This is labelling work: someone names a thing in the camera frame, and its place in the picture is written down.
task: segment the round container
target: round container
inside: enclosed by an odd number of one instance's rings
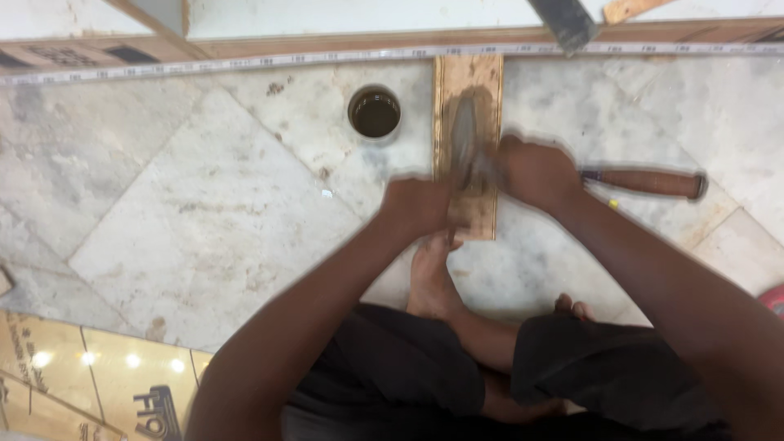
[[[380,84],[362,86],[348,104],[348,122],[368,144],[388,144],[396,136],[401,121],[400,103]]]

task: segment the red object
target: red object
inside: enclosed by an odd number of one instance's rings
[[[759,301],[775,312],[779,318],[784,319],[784,285],[769,289],[759,296]]]

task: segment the metal blade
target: metal blade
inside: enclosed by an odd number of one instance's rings
[[[474,99],[463,97],[457,105],[455,121],[452,122],[452,173],[459,190],[468,186],[476,154],[477,116]]]

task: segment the black pants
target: black pants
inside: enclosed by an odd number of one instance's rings
[[[729,439],[695,375],[652,329],[553,314],[520,327],[521,405],[566,398],[588,412],[530,425],[480,417],[479,366],[441,322],[362,304],[289,400],[285,439]]]

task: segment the hand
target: hand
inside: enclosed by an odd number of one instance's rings
[[[501,138],[495,164],[502,170],[502,191],[554,215],[573,196],[582,193],[583,183],[575,163],[560,148]]]
[[[448,227],[452,185],[415,178],[391,180],[379,214],[389,217],[411,241]]]

